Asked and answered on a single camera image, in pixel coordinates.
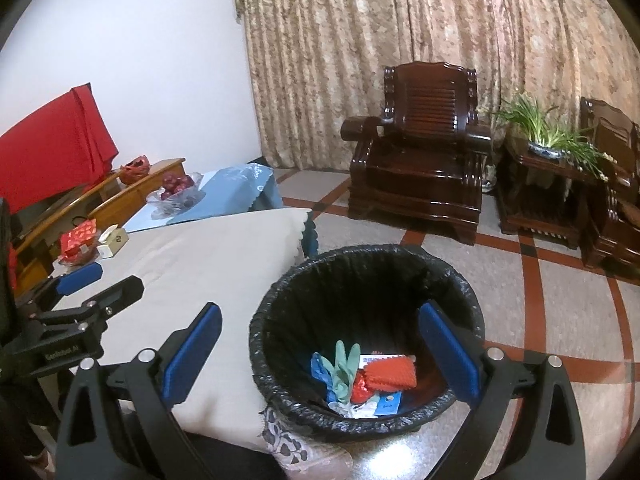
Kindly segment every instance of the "dark wooden chair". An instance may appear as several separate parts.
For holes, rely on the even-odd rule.
[[[615,163],[604,160],[608,178],[588,194],[589,216],[580,249],[587,267],[598,266],[612,256],[624,264],[640,265],[640,229],[620,214],[623,207],[640,206],[640,158],[638,125],[618,108],[596,99],[580,99],[580,127]]]
[[[448,222],[476,241],[490,131],[478,124],[476,71],[448,63],[385,67],[381,117],[351,117],[340,135],[357,140],[350,218],[372,209]]]

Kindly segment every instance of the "chair backrest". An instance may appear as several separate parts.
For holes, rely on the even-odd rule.
[[[601,151],[615,160],[618,173],[624,174],[628,187],[637,193],[640,160],[638,158],[638,125],[622,110],[598,99],[580,99],[580,127],[590,128],[584,135]],[[628,200],[636,201],[634,194]]]
[[[441,142],[463,140],[467,123],[477,123],[476,71],[449,63],[385,67],[383,120],[403,137]]]

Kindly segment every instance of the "trash can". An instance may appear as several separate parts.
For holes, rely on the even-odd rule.
[[[434,299],[453,323],[484,340],[471,286],[446,262],[415,246],[344,247],[310,258],[274,283],[250,324],[254,381],[267,402],[298,431],[326,442],[383,438],[417,429],[455,400],[418,332],[418,309]],[[415,355],[417,388],[402,393],[397,415],[343,418],[311,377],[320,352],[335,343],[362,354]]]

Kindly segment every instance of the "plastic bag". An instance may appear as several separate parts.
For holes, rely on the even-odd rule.
[[[195,206],[203,199],[206,193],[199,189],[200,183],[202,182],[202,174],[191,173],[190,177],[193,179],[193,186],[179,191],[165,200],[160,199],[160,196],[164,193],[164,187],[160,187],[160,189],[156,189],[146,196],[146,203],[156,208],[156,210],[151,213],[152,220],[177,215],[179,212],[186,211]]]
[[[151,164],[146,155],[140,155],[134,158],[129,164],[120,167],[119,179],[125,186],[130,186],[139,180],[142,180],[149,174]]]
[[[85,220],[60,237],[60,264],[72,267],[84,265],[97,255],[100,230],[95,219]]]
[[[344,247],[310,258],[271,286],[249,326],[254,382],[298,431],[326,442],[385,438],[418,428],[455,396],[417,326],[419,307],[438,301],[453,323],[484,338],[478,298],[453,267],[421,248]],[[335,342],[359,343],[363,354],[415,355],[417,388],[397,415],[343,418],[326,402],[326,385],[310,357],[334,358]]]

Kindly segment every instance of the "green plant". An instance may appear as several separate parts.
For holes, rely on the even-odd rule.
[[[531,142],[562,152],[581,171],[607,180],[598,168],[598,160],[606,158],[613,161],[613,158],[600,152],[586,137],[580,136],[582,131],[572,132],[560,124],[551,124],[547,117],[556,108],[552,106],[543,112],[537,99],[519,94],[513,101],[504,102],[494,115],[503,123],[514,124]]]
[[[550,135],[546,117],[556,108],[558,107],[552,106],[543,112],[537,99],[527,94],[518,94],[513,101],[504,101],[494,115],[504,123],[515,124],[530,141],[552,148],[556,138]]]

